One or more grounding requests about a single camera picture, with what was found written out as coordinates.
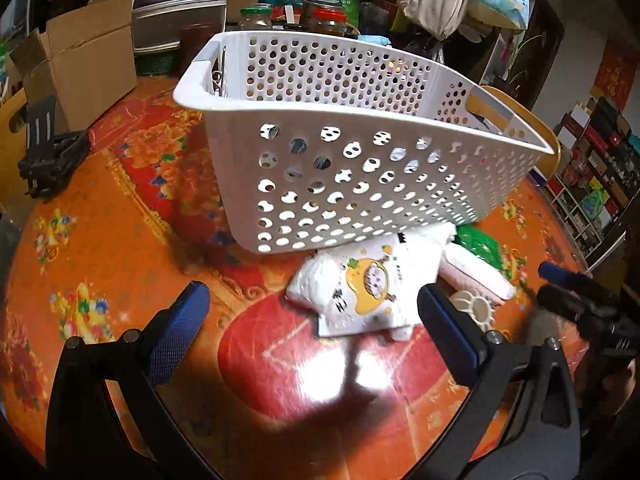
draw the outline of round table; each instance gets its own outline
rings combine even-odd
[[[315,317],[283,290],[308,252],[258,256],[226,223],[199,112],[171,98],[175,80],[141,79],[90,131],[94,148],[68,189],[39,203],[22,232],[0,320],[0,400],[28,449],[44,461],[47,407],[63,342],[118,338],[142,328],[191,280],[211,291],[210,313],[159,393],[191,442],[229,479],[396,479],[422,456],[467,390],[448,373],[423,327],[407,342],[358,340],[356,382],[342,387],[352,338],[318,339]],[[572,246],[536,188],[523,181],[479,227],[498,240],[516,298],[495,327],[525,337],[545,260],[579,270]],[[562,344],[584,350],[570,326]],[[133,446],[145,452],[117,384],[111,395]],[[476,451],[487,452],[501,407]]]

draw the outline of chair backrest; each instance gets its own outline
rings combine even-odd
[[[482,86],[484,90],[489,92],[496,99],[500,100],[502,104],[508,106],[514,113],[520,118],[522,118],[529,126],[531,126],[536,133],[546,140],[549,145],[553,148],[553,155],[545,155],[543,156],[536,167],[542,173],[545,178],[550,179],[553,174],[558,169],[558,164],[560,164],[560,142],[556,137],[556,134],[553,133],[549,127],[543,123],[539,118],[537,118],[534,114],[532,114],[529,110],[527,110],[524,106],[522,106],[519,102],[516,101],[511,96],[508,96],[503,91],[498,90],[492,86]]]
[[[26,126],[16,133],[11,121],[27,104],[24,88],[0,106],[0,212],[24,225],[35,200],[26,195],[28,186],[18,173],[18,161],[26,152]]]

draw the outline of blue cloth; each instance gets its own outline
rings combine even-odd
[[[364,41],[365,43],[373,43],[376,45],[389,46],[391,44],[391,40],[386,38],[385,36],[366,36],[360,35],[358,36],[360,41]]]

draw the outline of blue gripper pad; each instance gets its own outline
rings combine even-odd
[[[420,289],[418,314],[456,383],[473,387],[486,359],[482,331],[468,314],[457,311],[436,285]]]
[[[209,301],[207,285],[191,282],[174,304],[158,312],[145,328],[144,337],[152,344],[146,374],[153,386],[169,382],[209,313]]]

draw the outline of white package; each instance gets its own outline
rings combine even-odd
[[[436,281],[444,245],[455,234],[444,222],[319,251],[293,277],[286,297],[318,312],[320,337],[420,324],[418,291]]]

